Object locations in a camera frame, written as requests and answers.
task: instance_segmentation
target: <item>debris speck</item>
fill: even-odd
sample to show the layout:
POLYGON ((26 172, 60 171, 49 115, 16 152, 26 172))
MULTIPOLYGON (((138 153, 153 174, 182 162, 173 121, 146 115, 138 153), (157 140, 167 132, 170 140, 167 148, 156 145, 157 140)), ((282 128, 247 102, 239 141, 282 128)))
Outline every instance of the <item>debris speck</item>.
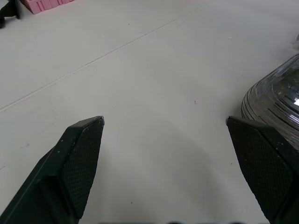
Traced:
POLYGON ((26 145, 21 146, 21 148, 27 148, 28 146, 30 146, 30 144, 29 144, 29 143, 26 143, 26 145))

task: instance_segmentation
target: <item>clear plastic container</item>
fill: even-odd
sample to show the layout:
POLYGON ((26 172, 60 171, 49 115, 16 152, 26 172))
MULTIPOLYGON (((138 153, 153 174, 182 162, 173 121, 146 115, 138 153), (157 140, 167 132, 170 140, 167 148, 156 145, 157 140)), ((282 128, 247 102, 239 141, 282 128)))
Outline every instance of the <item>clear plastic container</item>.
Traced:
POLYGON ((299 150, 299 55, 249 89, 242 116, 276 128, 299 150))

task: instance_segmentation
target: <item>white floor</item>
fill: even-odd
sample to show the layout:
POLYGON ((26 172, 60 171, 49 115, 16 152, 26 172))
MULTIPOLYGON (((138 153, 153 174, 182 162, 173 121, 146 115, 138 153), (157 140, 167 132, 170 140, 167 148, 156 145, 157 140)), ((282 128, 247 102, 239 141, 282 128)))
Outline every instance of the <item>white floor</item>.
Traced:
POLYGON ((266 223, 225 126, 296 54, 294 0, 76 0, 0 30, 0 212, 64 129, 104 115, 81 224, 266 223))

